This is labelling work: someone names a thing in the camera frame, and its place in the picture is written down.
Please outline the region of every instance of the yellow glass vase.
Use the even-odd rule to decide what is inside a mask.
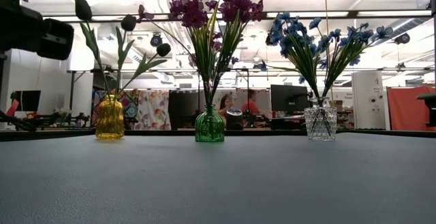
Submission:
[[[124,136],[123,104],[108,96],[98,106],[98,121],[95,136],[103,140],[117,140]]]

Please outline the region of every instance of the desk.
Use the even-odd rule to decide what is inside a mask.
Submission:
[[[0,223],[434,223],[436,141],[0,142]]]

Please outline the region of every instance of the green glass vase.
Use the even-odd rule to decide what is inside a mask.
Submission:
[[[215,105],[205,105],[204,112],[196,119],[197,142],[224,142],[224,120]]]

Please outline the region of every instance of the woman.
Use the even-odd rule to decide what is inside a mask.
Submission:
[[[225,94],[221,98],[221,103],[219,104],[219,115],[223,117],[224,123],[225,123],[225,116],[227,114],[227,110],[229,110],[233,106],[233,100],[232,96],[230,94]]]

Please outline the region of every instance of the red shirt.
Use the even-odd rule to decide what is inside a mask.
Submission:
[[[249,109],[249,106],[248,106],[248,102],[246,101],[243,105],[242,111],[245,112],[248,109]],[[256,103],[254,103],[251,100],[250,100],[250,110],[251,110],[251,114],[259,114],[259,109],[256,106]]]

